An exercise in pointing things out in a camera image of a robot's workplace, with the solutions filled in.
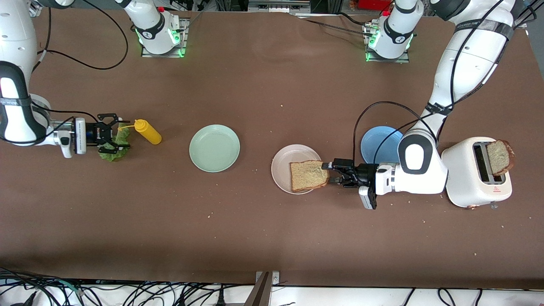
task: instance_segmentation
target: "table surface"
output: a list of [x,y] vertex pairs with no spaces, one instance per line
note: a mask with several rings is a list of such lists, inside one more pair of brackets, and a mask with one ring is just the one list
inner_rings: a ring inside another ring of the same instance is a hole
[[[529,40],[516,31],[488,83],[459,104],[442,145],[472,136],[508,140],[514,193],[492,210],[465,210],[445,194],[390,193],[365,210],[356,190],[281,191],[272,157],[294,143],[324,161],[349,158],[353,125],[370,103],[419,112],[453,25],[423,18],[409,64],[367,63],[361,38],[287,14],[204,13],[183,59],[139,57],[128,17],[127,59],[107,71],[48,54],[30,91],[56,109],[148,120],[163,136],[135,132],[119,162],[93,149],[71,160],[56,146],[0,144],[0,263],[69,278],[249,283],[279,270],[299,285],[542,287],[543,83]],[[320,20],[357,29],[339,17]],[[42,45],[47,15],[35,21]],[[118,29],[96,10],[53,10],[50,47],[108,66],[122,56]],[[373,109],[358,137],[411,115]],[[237,162],[198,170],[189,142],[210,124],[239,136]]]

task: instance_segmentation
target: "white plate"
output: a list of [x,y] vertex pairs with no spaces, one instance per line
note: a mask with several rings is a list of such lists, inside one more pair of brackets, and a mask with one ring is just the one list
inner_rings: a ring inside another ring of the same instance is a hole
[[305,194],[311,190],[305,190],[300,192],[293,192],[291,187],[291,168],[290,163],[305,162],[305,161],[320,161],[321,157],[305,145],[292,144],[281,149],[276,153],[274,159],[272,159],[272,178],[276,185],[283,191],[290,194]]

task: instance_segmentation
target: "yellow squeeze bottle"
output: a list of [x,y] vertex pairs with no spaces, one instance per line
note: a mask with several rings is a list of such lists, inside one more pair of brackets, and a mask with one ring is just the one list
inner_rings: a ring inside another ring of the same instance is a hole
[[163,137],[144,119],[134,121],[134,129],[152,144],[159,144]]

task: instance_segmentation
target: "light green plate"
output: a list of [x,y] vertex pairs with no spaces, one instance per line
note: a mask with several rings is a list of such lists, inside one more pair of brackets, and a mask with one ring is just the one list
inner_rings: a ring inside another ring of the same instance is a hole
[[208,125],[199,130],[189,145],[193,164],[206,172],[220,172],[232,166],[240,154],[240,140],[224,125]]

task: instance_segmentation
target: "toasted bread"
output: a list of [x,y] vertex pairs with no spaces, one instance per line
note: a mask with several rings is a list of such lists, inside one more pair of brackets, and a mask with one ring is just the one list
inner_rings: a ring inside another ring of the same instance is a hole
[[491,172],[494,176],[502,175],[514,167],[516,155],[505,140],[497,140],[486,146]]
[[321,169],[322,164],[322,161],[290,163],[293,192],[312,190],[327,185],[329,172]]

